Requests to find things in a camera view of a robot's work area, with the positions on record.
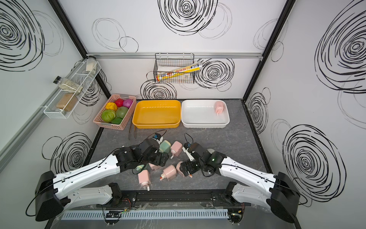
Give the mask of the yellow plastic storage box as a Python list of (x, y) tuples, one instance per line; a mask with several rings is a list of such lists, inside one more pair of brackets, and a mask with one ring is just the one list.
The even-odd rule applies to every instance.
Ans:
[(137, 103), (132, 123), (138, 129), (177, 128), (181, 122), (178, 100), (143, 100)]

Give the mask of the white plastic storage box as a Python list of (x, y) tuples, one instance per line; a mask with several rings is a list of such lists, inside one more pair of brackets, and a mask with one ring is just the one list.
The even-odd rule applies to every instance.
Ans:
[(226, 103), (220, 115), (216, 115), (214, 104), (223, 100), (184, 100), (181, 121), (185, 128), (225, 128), (230, 123)]

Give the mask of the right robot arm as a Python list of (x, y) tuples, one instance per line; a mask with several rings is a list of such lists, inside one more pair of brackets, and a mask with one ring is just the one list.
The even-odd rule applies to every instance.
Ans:
[(201, 171), (204, 177), (231, 178), (234, 182), (227, 187), (229, 200), (267, 208), (283, 221), (296, 223), (300, 192), (287, 174), (255, 170), (198, 143), (185, 143), (182, 151), (189, 157), (177, 169), (183, 176)]

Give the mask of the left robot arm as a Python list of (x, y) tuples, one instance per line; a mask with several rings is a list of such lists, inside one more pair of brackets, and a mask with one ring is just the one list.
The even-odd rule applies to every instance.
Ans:
[(49, 220), (69, 208), (108, 203), (113, 199), (112, 187), (87, 189), (85, 186), (138, 166), (164, 166), (169, 156), (159, 147), (157, 140), (149, 138), (138, 145), (117, 148), (107, 157), (76, 170), (43, 173), (35, 190), (36, 221)]

